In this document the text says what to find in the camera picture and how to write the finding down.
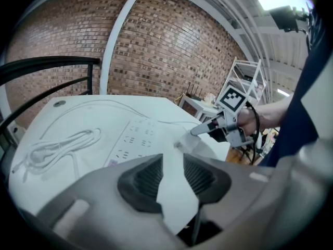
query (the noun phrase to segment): wooden floor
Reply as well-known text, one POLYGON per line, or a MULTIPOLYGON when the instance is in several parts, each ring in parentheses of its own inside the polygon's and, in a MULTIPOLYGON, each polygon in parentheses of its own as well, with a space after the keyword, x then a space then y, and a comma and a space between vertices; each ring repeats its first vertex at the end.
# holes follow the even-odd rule
MULTIPOLYGON (((240 159, 241 156, 242 156, 241 150, 230 147, 226 161, 232 162, 232 163, 243 164, 243 165, 249 165, 251 163, 250 159, 246 155, 243 155, 242 159, 240 159)), ((255 159, 255 162, 254 162, 255 164, 257 163, 257 161, 259 161, 258 158, 259 158, 259 155, 255 159)))

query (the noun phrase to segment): ceiling light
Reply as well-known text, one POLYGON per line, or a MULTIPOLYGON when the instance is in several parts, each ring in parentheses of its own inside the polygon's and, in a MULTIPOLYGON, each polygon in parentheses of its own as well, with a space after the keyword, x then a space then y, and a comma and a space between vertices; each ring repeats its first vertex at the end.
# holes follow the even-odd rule
POLYGON ((283 94, 285 95, 286 97, 290 96, 290 94, 287 94, 286 92, 280 90, 280 89, 277 89, 277 92, 280 93, 280 94, 283 94))
POLYGON ((292 9, 296 7, 297 11, 304 11, 309 13, 309 8, 313 8, 313 4, 310 0, 258 0, 264 10, 271 10, 278 7, 290 6, 292 9))

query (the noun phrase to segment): black cable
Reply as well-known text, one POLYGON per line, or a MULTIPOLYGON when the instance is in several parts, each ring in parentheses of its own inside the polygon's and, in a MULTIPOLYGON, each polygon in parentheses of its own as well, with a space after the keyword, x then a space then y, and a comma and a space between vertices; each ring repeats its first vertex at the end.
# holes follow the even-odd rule
POLYGON ((200 225, 201 225, 201 218, 200 218, 200 206, 199 206, 199 210, 197 212, 197 214, 195 215, 195 222, 194 222, 194 226, 193 226, 193 233, 192 233, 192 246, 195 246, 197 244, 197 239, 198 239, 198 234, 199 234, 199 230, 200 230, 200 225))
POLYGON ((247 107, 251 107, 253 113, 254 113, 254 116, 255 116, 255 124, 256 124, 256 129, 257 129, 257 132, 253 138, 253 156, 252 156, 252 162, 251 162, 251 165, 254 164, 254 160, 255 160, 255 144, 258 140, 258 137, 259 137, 259 132, 260 132, 260 122, 259 122, 259 115, 257 113, 257 111, 255 110, 254 106, 252 106, 252 104, 250 102, 246 102, 247 104, 247 107))
POLYGON ((310 43, 310 39, 309 39, 309 33, 303 29, 303 28, 296 28, 296 29, 285 29, 285 32, 291 32, 291 31, 302 31, 305 34, 305 41, 306 41, 306 47, 308 48, 308 53, 311 50, 311 43, 310 43))

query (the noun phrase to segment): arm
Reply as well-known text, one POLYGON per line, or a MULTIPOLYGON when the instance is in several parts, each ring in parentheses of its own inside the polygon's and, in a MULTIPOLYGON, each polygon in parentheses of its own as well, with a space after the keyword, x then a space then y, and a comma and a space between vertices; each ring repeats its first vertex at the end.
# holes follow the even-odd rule
MULTIPOLYGON (((279 127, 289 107, 292 95, 276 103, 256 107, 259 115, 260 129, 279 127)), ((244 129, 246 135, 255 132, 255 116, 251 109, 242 109, 238 115, 238 125, 244 129)))

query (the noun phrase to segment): black metal railing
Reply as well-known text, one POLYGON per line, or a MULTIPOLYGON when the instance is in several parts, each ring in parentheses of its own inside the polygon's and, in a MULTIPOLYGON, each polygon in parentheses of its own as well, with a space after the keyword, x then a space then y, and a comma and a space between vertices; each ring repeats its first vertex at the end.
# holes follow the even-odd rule
POLYGON ((12 112, 7 118, 5 118, 0 123, 0 134, 2 134, 8 125, 13 122, 18 116, 20 116, 29 107, 36 104, 38 101, 44 99, 45 97, 53 94, 65 87, 72 84, 87 80, 87 91, 81 93, 80 95, 91 95, 93 94, 93 65, 99 65, 100 60, 98 58, 92 57, 79 57, 79 56, 48 56, 48 57, 34 57, 27 58, 19 61, 14 61, 7 63, 0 67, 0 86, 16 79, 20 76, 27 75, 36 71, 56 68, 62 66, 71 65, 88 65, 87 77, 82 77, 76 80, 68 81, 58 86, 55 86, 37 96, 30 99, 18 109, 12 112))

